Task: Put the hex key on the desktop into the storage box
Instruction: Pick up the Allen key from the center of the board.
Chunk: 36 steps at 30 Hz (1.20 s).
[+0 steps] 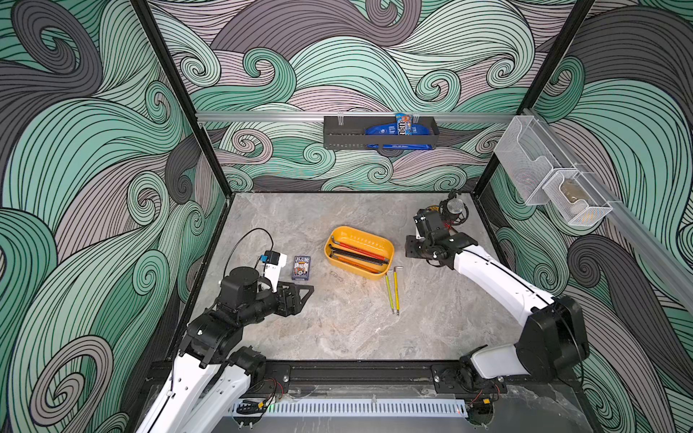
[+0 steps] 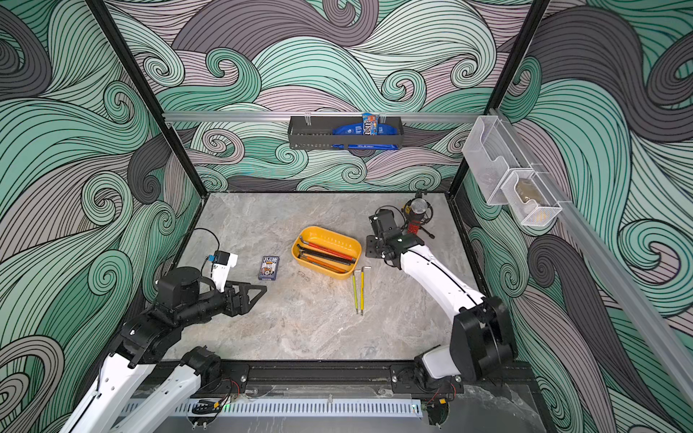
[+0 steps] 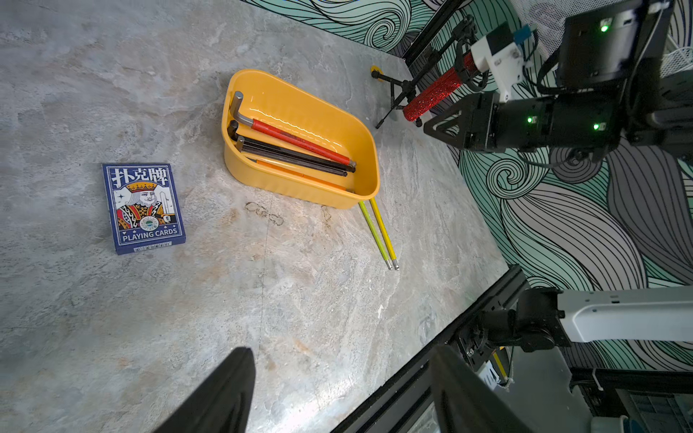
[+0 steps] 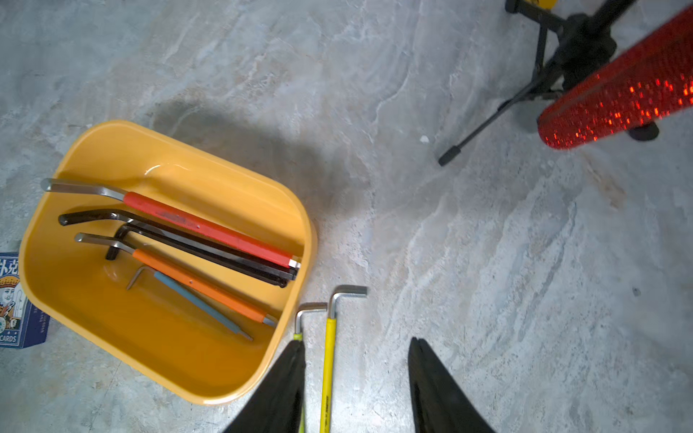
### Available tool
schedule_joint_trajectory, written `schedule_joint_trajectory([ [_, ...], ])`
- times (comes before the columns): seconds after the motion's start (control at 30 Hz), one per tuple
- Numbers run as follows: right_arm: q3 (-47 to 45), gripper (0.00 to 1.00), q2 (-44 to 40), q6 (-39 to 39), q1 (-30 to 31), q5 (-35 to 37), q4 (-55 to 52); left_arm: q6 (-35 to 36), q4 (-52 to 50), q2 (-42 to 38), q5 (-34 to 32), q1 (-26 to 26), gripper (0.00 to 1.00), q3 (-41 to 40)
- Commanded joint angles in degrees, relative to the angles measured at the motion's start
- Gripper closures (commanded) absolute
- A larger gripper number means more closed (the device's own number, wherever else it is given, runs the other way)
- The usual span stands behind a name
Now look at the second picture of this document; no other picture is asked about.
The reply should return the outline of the red hex key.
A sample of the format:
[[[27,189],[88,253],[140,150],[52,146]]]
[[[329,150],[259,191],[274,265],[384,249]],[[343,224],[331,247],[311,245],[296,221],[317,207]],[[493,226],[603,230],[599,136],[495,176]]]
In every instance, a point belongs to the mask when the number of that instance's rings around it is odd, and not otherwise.
[[[299,240],[301,243],[303,243],[303,245],[307,245],[307,247],[310,247],[314,250],[318,250],[318,251],[324,252],[326,254],[331,254],[333,256],[337,256],[337,257],[340,257],[340,258],[345,259],[345,260],[349,260],[352,263],[356,260],[355,257],[352,257],[348,254],[343,254],[341,252],[335,251],[335,250],[330,249],[328,247],[320,246],[320,245],[317,245],[317,244],[309,242],[309,241],[304,241],[302,236],[299,236]]]

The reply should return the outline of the black hex key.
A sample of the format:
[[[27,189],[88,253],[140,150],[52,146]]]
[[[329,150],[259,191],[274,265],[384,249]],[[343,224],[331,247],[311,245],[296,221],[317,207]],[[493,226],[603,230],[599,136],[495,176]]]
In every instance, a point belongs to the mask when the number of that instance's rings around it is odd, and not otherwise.
[[[355,258],[352,258],[350,256],[341,257],[335,254],[329,254],[321,252],[319,250],[303,247],[301,245],[296,245],[296,247],[298,248],[299,254],[306,254],[315,258],[324,259],[335,263],[341,263],[344,265],[351,265],[356,262]]]

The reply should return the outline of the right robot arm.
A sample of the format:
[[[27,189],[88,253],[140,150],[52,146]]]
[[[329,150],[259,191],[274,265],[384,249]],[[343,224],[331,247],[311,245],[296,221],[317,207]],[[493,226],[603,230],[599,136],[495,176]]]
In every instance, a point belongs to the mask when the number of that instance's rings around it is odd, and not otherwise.
[[[415,358],[414,380],[431,392],[444,382],[476,382],[518,357],[509,308],[464,283],[418,236],[384,234],[366,238],[366,256],[405,272],[437,301],[451,323],[449,344]]]

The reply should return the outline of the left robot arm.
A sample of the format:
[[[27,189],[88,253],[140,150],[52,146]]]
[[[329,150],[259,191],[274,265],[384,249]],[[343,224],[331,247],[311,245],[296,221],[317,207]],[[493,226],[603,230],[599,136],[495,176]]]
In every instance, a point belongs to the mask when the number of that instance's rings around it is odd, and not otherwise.
[[[222,380],[218,355],[197,346],[133,412],[122,414],[140,384],[185,328],[216,315],[247,314],[263,297],[265,285],[214,281],[194,267],[178,267],[159,279],[153,304],[126,321],[108,348],[97,379],[62,427],[64,432],[153,432],[201,388]]]

